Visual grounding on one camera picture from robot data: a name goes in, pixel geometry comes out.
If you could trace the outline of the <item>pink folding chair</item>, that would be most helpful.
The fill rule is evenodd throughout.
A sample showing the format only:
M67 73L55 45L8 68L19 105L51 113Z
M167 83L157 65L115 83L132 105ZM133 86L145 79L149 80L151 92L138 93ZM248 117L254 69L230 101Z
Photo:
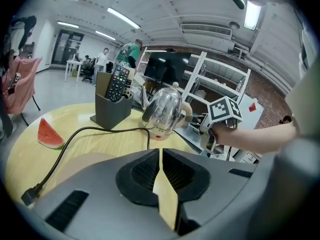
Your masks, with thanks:
M22 113L28 101L35 94L35 76L42 59L42 57L27 59L20 56L15 58L13 71L20 74L20 80L14 86L12 94L8 93L11 83L14 81L10 81L10 70L2 77L2 93L7 114L18 115Z

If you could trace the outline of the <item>person's white shirt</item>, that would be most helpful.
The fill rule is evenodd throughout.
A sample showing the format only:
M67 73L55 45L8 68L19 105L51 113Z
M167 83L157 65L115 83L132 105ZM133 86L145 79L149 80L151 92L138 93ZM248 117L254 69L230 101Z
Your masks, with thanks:
M293 125L299 135L320 139L320 42L306 23L302 24L301 37L300 80L285 101L292 111Z

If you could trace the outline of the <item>white drawer cabinet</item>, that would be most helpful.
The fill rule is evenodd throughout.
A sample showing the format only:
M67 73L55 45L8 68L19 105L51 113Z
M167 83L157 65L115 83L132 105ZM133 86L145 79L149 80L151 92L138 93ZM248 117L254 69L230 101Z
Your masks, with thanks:
M247 163L247 164L257 164L260 161L260 156L255 154L255 153L251 153L251 152L247 152L241 159L240 162L242 163Z

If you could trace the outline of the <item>small white table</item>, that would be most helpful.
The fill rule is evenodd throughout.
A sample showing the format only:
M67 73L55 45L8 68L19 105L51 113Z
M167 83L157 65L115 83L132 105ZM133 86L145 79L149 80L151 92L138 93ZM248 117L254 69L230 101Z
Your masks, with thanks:
M76 60L67 60L66 61L66 67L65 67L65 74L64 74L64 81L66 82L68 80L68 77L70 76L73 66L77 66L77 75L76 75L76 82L79 82L79 76L81 72L81 66L82 62L76 61Z

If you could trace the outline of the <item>black flat screen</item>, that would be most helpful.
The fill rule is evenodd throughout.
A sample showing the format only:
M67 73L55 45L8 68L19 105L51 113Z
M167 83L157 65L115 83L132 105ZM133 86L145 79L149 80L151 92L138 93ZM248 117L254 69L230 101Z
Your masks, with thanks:
M190 60L189 52L153 52L146 65L144 76L172 85L179 83Z

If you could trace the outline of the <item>black office chair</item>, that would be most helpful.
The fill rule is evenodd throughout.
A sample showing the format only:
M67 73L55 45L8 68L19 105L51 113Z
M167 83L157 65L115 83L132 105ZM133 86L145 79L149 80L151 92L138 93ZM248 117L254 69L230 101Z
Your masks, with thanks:
M95 58L93 60L88 60L81 65L80 68L80 76L82 77L82 81L93 82L93 75L95 70Z

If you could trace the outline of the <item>white metal shelf unit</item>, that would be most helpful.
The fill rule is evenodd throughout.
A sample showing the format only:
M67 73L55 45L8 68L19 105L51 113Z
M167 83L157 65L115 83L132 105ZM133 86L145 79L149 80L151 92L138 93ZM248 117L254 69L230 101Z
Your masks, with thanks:
M241 103L251 70L246 71L208 58L206 52L192 54L182 77L182 98L195 115L206 113L207 104L224 96Z

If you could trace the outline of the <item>grey metal cabinet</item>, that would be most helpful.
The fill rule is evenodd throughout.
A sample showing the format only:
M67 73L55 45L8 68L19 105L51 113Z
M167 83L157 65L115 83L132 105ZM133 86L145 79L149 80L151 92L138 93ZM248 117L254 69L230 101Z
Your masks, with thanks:
M257 110L250 112L249 107L253 102L256 103ZM264 111L264 108L258 103L257 98L251 98L244 94L239 103L239 109L242 116L242 122L238 124L237 128L241 130L255 129Z

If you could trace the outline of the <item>white ceiling air conditioner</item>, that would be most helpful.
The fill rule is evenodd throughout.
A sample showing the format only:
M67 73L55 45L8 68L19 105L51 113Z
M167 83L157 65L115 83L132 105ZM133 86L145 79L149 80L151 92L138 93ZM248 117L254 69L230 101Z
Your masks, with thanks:
M202 24L202 23L182 23L180 29L184 33L203 34L210 36L222 37L225 39L231 39L233 30L227 27L218 25Z

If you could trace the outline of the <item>round wooden table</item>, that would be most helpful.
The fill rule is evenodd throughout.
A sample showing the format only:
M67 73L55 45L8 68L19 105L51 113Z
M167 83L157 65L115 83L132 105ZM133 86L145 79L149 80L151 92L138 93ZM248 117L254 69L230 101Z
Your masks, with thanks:
M114 127L118 133L108 133L96 130L98 127L90 118L95 114L94 103L80 103L63 106L52 110L42 117L54 130L67 141L74 132L81 131L68 144L54 173L44 185L41 195L54 188L58 182L59 172L66 164L83 154L103 153L113 157L144 151L150 148L178 149L191 154L198 154L183 138L173 132L166 140L147 140L140 126L141 112L132 110L131 114ZM38 142L38 128L40 120L30 124L14 143L6 166L4 186L12 201L22 204L22 194L29 188L40 183L55 164L59 149L47 148Z

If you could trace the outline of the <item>black double door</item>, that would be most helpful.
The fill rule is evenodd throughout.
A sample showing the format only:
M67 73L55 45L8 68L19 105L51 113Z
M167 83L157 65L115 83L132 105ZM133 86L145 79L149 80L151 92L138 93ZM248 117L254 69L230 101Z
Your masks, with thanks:
M84 34L61 29L53 49L51 63L55 65L66 65L79 53Z

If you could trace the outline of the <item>stainless steel kettle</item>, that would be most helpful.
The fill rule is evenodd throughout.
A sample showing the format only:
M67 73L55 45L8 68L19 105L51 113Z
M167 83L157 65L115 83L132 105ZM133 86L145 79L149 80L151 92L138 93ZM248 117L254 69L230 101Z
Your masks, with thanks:
M143 114L140 123L149 131L152 139L168 139L175 129L184 126L187 117L193 115L190 104L183 101L178 87L179 84L174 82L171 87L161 88L150 101L145 86L141 87Z

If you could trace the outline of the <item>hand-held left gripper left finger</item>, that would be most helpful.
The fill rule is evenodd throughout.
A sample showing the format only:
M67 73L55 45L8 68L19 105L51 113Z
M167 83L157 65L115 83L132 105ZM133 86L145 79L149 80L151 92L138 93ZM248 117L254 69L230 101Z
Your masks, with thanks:
M119 190L117 172L128 163L159 166L159 149L94 163L37 200L33 211L49 237L70 240L173 240L156 206L131 202Z

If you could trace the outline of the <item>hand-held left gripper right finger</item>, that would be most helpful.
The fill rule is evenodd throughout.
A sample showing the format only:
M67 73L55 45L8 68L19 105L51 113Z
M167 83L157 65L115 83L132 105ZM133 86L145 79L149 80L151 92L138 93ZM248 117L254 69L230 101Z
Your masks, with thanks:
M162 164L177 193L175 231L180 236L202 227L222 212L257 167L168 148L162 151Z

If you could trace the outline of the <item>brown remote holder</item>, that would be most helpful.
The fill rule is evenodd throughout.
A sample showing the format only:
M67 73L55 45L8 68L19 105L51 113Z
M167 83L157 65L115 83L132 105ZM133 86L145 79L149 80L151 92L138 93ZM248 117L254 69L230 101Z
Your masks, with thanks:
M112 130L126 119L132 110L133 96L129 98L120 96L120 100L112 102L106 98L108 88L111 86L112 74L98 72L95 87L95 115L90 120L106 130Z

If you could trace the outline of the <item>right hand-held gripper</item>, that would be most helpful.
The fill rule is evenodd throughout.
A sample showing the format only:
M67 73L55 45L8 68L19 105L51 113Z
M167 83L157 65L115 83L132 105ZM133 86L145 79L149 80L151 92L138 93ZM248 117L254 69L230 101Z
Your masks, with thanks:
M207 156L218 156L224 152L216 149L218 135L213 129L215 124L222 124L228 128L237 129L243 121L239 105L236 101L224 96L207 105L208 113L192 117L191 125L199 127L200 146Z

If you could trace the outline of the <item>black remote control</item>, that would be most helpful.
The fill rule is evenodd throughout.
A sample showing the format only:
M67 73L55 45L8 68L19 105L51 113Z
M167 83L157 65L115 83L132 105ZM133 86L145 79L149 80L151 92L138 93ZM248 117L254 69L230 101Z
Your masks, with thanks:
M111 77L105 98L113 103L118 102L124 96L123 90L127 79L133 79L130 68L117 65Z

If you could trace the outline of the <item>person's right forearm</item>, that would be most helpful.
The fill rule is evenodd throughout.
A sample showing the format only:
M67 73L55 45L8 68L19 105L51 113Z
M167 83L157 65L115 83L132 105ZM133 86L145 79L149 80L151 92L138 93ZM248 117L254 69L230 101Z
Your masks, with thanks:
M299 129L293 122L261 129L233 129L222 123L215 123L212 130L219 145L260 155L278 152L299 135Z

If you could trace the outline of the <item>red watermelon slice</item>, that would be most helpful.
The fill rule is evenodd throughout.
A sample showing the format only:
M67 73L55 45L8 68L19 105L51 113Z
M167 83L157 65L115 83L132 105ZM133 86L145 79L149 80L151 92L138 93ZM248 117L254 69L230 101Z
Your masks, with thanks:
M50 149L59 149L65 144L63 138L43 117L38 126L37 141Z

